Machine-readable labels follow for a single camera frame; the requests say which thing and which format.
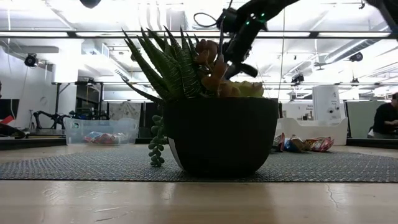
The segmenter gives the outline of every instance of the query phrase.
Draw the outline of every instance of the black robotic arm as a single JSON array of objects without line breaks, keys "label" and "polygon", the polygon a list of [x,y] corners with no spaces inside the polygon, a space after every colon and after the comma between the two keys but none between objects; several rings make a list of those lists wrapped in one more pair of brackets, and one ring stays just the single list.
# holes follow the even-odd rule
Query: black robotic arm
[{"label": "black robotic arm", "polygon": [[[251,0],[238,10],[228,8],[217,20],[217,28],[228,33],[229,42],[223,44],[223,54],[226,62],[232,62],[228,68],[225,79],[240,72],[256,77],[258,71],[243,62],[246,60],[251,45],[260,30],[267,31],[267,21],[278,15],[285,7],[299,0]],[[376,7],[393,32],[398,27],[398,0],[367,0]]]},{"label": "black robotic arm", "polygon": [[51,118],[51,120],[53,120],[53,125],[51,126],[50,129],[56,129],[57,128],[57,124],[60,124],[62,130],[65,130],[65,125],[63,124],[63,119],[64,118],[70,118],[70,116],[68,116],[68,115],[59,115],[57,113],[49,114],[49,113],[44,112],[44,111],[37,111],[37,112],[33,113],[33,117],[36,120],[36,129],[43,129],[43,127],[42,127],[42,125],[40,123],[40,119],[39,119],[39,116],[41,114],[46,115],[47,117]]}]

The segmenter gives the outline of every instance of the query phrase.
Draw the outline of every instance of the person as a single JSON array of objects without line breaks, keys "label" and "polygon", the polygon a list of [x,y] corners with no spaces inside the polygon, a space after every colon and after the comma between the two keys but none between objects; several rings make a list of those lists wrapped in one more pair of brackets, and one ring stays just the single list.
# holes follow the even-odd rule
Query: person
[{"label": "person", "polygon": [[376,139],[396,139],[398,135],[398,93],[393,94],[391,103],[379,106],[374,115],[373,136]]}]

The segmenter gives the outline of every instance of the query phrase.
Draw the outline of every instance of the succulent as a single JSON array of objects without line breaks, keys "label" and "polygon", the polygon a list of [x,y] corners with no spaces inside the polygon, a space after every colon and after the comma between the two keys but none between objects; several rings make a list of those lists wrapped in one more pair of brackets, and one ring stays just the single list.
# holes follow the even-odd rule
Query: succulent
[{"label": "succulent", "polygon": [[[154,68],[145,61],[139,49],[123,31],[127,46],[131,50],[131,58],[137,61],[159,97],[134,87],[121,75],[123,81],[138,94],[160,106],[190,98],[262,97],[264,92],[262,83],[235,83],[224,79],[228,64],[224,62],[220,44],[212,40],[199,40],[196,36],[194,44],[188,34],[184,36],[180,29],[180,45],[166,27],[165,30],[168,37],[164,35],[161,38],[149,29],[147,32],[141,29],[142,37],[137,37]],[[150,38],[156,41],[159,48]],[[149,149],[152,150],[149,155],[151,165],[159,167],[164,162],[161,151],[167,140],[164,139],[162,117],[154,116],[153,120],[156,125],[152,127],[152,132],[156,137],[149,144]]]}]

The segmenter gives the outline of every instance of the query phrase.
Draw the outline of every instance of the gray mat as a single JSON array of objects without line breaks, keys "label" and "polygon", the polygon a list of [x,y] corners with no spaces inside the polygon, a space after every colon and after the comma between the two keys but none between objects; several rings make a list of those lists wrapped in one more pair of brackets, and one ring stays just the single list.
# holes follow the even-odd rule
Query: gray mat
[{"label": "gray mat", "polygon": [[136,147],[91,151],[0,164],[0,179],[166,182],[398,182],[398,159],[330,152],[271,154],[251,177],[198,179],[180,170],[170,150],[161,168]]}]

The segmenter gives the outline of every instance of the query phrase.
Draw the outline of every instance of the black cable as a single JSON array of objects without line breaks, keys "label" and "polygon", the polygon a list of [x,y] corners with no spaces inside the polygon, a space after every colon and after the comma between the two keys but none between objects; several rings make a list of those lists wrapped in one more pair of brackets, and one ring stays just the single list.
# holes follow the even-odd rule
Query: black cable
[{"label": "black cable", "polygon": [[280,96],[280,85],[282,84],[282,79],[283,79],[283,70],[284,70],[284,54],[285,54],[285,25],[286,25],[286,9],[284,10],[284,23],[283,23],[283,37],[282,37],[282,56],[281,56],[281,62],[280,62],[280,79],[279,79],[279,87],[278,87],[278,101],[279,101],[279,96]]},{"label": "black cable", "polygon": [[[231,1],[229,2],[228,9],[232,6],[232,2],[233,2],[233,0],[231,0]],[[214,24],[210,24],[210,25],[203,25],[203,24],[200,24],[200,23],[197,21],[197,19],[196,19],[196,16],[197,16],[197,15],[205,15],[205,16],[208,16],[208,17],[212,18],[212,19],[215,21],[215,23],[214,23]],[[197,13],[195,13],[195,14],[193,15],[193,20],[194,20],[199,26],[204,27],[204,28],[209,28],[209,27],[212,27],[212,26],[217,25],[217,20],[216,20],[213,16],[211,16],[211,15],[209,15],[209,14],[207,14],[207,13],[204,13],[204,12],[197,12]]]}]

